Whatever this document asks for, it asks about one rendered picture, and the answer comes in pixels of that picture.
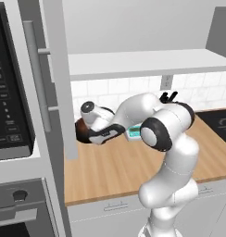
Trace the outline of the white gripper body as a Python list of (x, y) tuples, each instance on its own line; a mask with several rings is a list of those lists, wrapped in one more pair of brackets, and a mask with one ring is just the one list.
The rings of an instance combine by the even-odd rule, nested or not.
[(91, 143), (95, 143), (95, 144), (104, 144), (106, 143), (108, 140), (111, 140), (112, 136), (91, 136), (89, 138), (89, 140), (91, 141)]

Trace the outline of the dark brown bowl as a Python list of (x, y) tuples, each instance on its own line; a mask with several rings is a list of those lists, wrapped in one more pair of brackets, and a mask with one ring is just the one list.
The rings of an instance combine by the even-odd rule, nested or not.
[(82, 118), (75, 122), (76, 138), (81, 143), (91, 143), (89, 140), (89, 129)]

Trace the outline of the white tall appliance cabinet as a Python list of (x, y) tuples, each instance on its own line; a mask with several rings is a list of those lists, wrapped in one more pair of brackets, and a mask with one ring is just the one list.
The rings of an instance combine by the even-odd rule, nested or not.
[(63, 185), (57, 184), (55, 166), (49, 155), (46, 132), (32, 75), (30, 55), (18, 0), (0, 0), (6, 8), (8, 28), (12, 36), (19, 72), (22, 78), (35, 139), (31, 156), (0, 160), (0, 184), (40, 178), (55, 237), (71, 237), (69, 216), (63, 201)]

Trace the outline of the black pronged object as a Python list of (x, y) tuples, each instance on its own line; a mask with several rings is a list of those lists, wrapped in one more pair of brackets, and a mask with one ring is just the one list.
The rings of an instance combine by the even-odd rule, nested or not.
[(163, 104), (171, 103), (172, 100), (176, 97), (177, 94), (178, 94), (177, 92), (173, 92), (173, 93), (171, 94), (171, 96), (168, 96), (167, 93), (163, 93), (163, 94), (160, 96), (159, 100), (160, 100), (160, 102), (163, 103)]

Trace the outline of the wide white drawer front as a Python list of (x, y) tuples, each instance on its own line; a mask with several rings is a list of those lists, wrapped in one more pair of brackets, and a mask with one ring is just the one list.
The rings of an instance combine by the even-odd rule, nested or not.
[[(105, 212), (108, 204), (122, 201), (128, 207)], [(128, 195), (67, 207), (72, 237), (138, 237), (150, 210), (144, 208), (138, 195)]]

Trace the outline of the black oven knob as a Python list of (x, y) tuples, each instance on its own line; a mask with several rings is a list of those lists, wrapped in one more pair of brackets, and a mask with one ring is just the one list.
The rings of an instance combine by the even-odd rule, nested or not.
[(13, 193), (13, 199), (15, 202), (24, 201), (28, 193), (25, 190), (17, 190)]

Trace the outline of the black microwave oven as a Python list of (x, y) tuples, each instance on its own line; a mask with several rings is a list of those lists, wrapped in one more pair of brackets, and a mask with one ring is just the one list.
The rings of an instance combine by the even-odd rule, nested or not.
[(0, 160), (31, 156), (34, 140), (6, 8), (0, 2)]

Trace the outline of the grey oven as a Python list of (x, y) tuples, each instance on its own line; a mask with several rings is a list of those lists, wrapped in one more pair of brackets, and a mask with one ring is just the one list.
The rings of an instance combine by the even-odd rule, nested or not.
[(44, 179), (0, 184), (0, 237), (59, 237)]

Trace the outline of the black hob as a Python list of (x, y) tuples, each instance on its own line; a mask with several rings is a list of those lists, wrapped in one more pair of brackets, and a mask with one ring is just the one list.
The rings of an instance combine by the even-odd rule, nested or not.
[(226, 108), (196, 112), (196, 115), (226, 143)]

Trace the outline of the narrow white drawer front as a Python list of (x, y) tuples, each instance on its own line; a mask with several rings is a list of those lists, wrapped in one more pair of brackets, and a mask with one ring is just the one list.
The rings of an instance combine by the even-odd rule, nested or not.
[(213, 193), (198, 195), (176, 218), (182, 237), (209, 237), (226, 204), (226, 180), (199, 183), (198, 192), (204, 186), (213, 188)]

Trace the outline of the white open wall cabinet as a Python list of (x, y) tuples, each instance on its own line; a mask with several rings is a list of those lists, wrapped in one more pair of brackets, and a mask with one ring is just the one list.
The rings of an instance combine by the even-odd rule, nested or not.
[(226, 0), (50, 0), (72, 81), (226, 71)]

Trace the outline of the grey wall outlet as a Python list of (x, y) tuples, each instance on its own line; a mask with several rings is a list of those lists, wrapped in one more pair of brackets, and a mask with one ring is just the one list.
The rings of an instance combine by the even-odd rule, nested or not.
[(173, 76), (172, 75), (163, 75), (161, 78), (160, 89), (161, 90), (170, 90), (172, 85)]

